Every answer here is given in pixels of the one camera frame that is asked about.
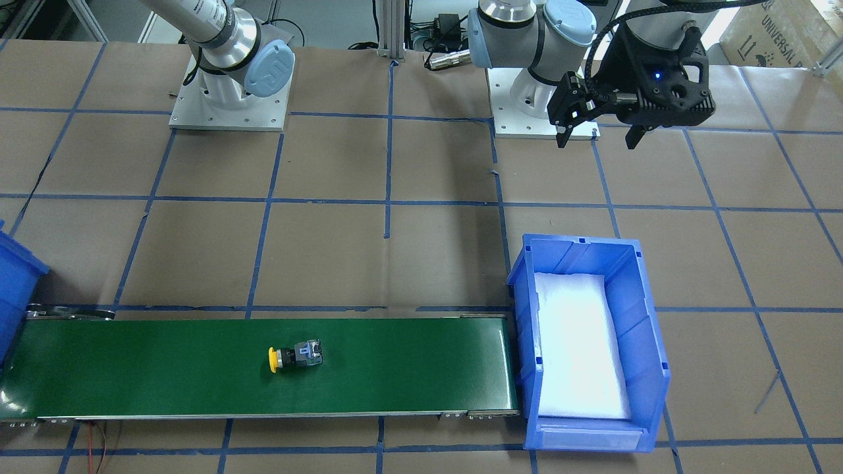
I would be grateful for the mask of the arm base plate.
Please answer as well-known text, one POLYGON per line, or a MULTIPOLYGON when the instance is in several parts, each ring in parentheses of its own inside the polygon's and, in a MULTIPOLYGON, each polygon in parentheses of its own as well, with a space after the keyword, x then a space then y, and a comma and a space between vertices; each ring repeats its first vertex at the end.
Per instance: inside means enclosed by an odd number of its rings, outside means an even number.
POLYGON ((232 78, 202 69, 178 91, 169 119, 172 129, 192 131, 282 132, 292 79, 267 98, 259 98, 232 78))
POLYGON ((487 79, 498 138, 556 138, 557 126, 547 112, 555 85, 540 82, 526 67, 490 68, 487 79))

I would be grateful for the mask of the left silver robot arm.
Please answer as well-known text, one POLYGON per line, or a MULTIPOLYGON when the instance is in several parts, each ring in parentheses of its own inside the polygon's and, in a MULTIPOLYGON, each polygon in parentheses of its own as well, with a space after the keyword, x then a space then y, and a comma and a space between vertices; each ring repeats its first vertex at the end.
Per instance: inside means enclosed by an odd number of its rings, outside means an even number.
POLYGON ((519 94, 521 110, 556 129, 601 116, 629 126, 630 149, 659 127, 696 126, 716 111, 702 27, 717 11, 749 1, 632 1, 600 24, 590 1, 481 1, 468 14, 473 64, 523 69, 538 93, 519 94))

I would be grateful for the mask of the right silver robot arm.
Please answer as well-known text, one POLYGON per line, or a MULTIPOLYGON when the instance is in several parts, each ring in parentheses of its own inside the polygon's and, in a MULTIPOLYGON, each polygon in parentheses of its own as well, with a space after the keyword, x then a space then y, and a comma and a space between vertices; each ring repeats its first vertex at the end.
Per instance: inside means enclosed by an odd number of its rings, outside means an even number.
POLYGON ((148 1, 146 6, 180 30, 192 51, 172 127, 283 128, 295 65, 291 33, 232 1, 148 1))

